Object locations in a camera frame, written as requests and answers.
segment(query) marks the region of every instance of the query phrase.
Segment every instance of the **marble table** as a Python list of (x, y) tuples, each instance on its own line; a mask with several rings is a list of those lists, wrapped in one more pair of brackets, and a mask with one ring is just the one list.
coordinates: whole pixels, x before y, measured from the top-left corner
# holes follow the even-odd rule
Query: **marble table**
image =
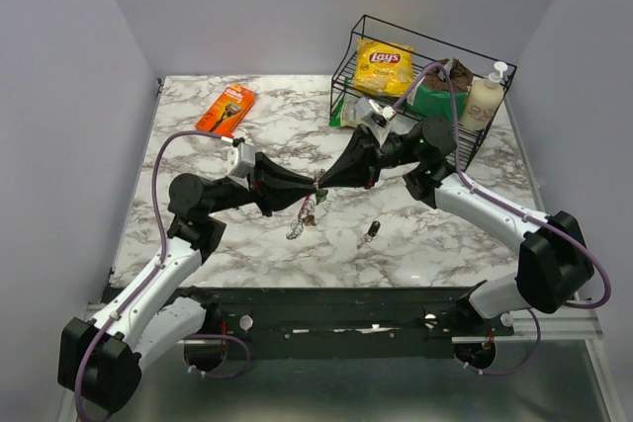
[[(327, 169), (345, 147), (350, 129), (328, 126), (327, 76), (173, 76), (165, 81), (139, 173), (111, 284), (127, 285), (159, 246), (150, 199), (156, 152), (173, 132), (192, 129), (232, 83), (257, 93), (235, 131), (277, 163), (306, 175)], [(219, 178), (227, 148), (215, 140), (184, 137), (162, 161), (158, 197), (164, 222), (167, 190), (178, 174)], [(499, 242), (460, 217), (414, 201), (401, 176), (387, 170), (371, 191), (331, 190), (316, 207), (316, 226), (287, 240), (300, 204), (266, 218), (257, 206), (223, 211), (218, 250), (184, 283), (200, 287), (408, 287), (470, 286), (516, 270), (516, 259)], [(522, 206), (534, 208), (530, 186), (504, 107), (468, 171), (469, 175)], [(378, 236), (359, 247), (370, 223)]]

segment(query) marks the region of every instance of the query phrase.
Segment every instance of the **lotion bottle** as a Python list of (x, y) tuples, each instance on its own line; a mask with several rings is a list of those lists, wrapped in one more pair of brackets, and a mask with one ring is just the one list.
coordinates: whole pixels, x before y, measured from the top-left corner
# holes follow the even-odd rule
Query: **lotion bottle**
[(507, 64), (497, 61), (495, 71), (488, 78), (473, 83), (459, 120), (462, 126), (470, 130), (481, 130), (488, 125), (503, 100), (501, 81), (506, 71)]

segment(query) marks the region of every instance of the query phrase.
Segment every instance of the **white pump head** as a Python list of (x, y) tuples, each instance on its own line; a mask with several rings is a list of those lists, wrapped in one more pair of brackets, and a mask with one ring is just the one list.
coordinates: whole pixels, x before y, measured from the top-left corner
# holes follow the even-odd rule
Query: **white pump head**
[(498, 88), (503, 80), (503, 74), (507, 71), (507, 64), (503, 61), (497, 61), (495, 63), (495, 71), (488, 75), (486, 78), (486, 85), (489, 88)]

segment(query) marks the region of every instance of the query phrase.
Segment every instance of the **orange box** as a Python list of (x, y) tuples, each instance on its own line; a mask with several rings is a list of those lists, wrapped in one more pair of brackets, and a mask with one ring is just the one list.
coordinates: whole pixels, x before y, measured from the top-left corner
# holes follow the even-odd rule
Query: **orange box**
[(215, 132), (232, 137), (231, 132), (255, 102), (255, 93), (239, 84), (233, 84), (211, 105), (196, 124), (197, 130)]

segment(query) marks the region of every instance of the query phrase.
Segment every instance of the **black wire basket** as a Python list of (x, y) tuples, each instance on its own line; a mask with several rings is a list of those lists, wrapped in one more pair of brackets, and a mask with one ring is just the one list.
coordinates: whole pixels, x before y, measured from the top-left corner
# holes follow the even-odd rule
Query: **black wire basket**
[[(329, 117), (332, 118), (341, 98), (344, 95), (351, 95), (357, 98), (361, 96), (371, 97), (382, 106), (392, 105), (398, 98), (389, 96), (375, 96), (367, 94), (353, 87), (354, 72), (356, 71), (356, 40), (368, 39), (376, 42), (388, 44), (392, 47), (402, 49), (397, 44), (407, 44), (413, 47), (411, 59), (413, 63), (413, 75), (417, 76), (422, 68), (431, 61), (442, 58), (455, 57), (466, 65), (475, 75), (475, 77), (483, 78), (494, 70), (495, 61), (502, 61), (492, 56), (477, 53), (471, 49), (460, 47), (456, 44), (444, 42), (434, 39), (424, 34), (420, 34), (410, 29), (400, 27), (391, 22), (377, 19), (370, 15), (363, 15), (349, 34), (349, 43), (345, 56), (341, 59), (338, 67), (334, 71), (331, 80)], [(516, 65), (507, 63), (508, 69), (505, 78), (501, 82), (503, 87), (503, 98), (510, 89), (512, 79), (516, 73)], [(414, 120), (422, 120), (424, 116), (409, 110), (406, 106), (402, 112), (408, 118)], [(460, 161), (464, 170), (471, 164), (477, 151), (482, 146), (484, 139), (488, 135), (494, 120), (486, 126), (486, 128), (474, 131), (459, 125), (460, 131)], [(449, 160), (454, 164), (455, 156), (451, 154)]]

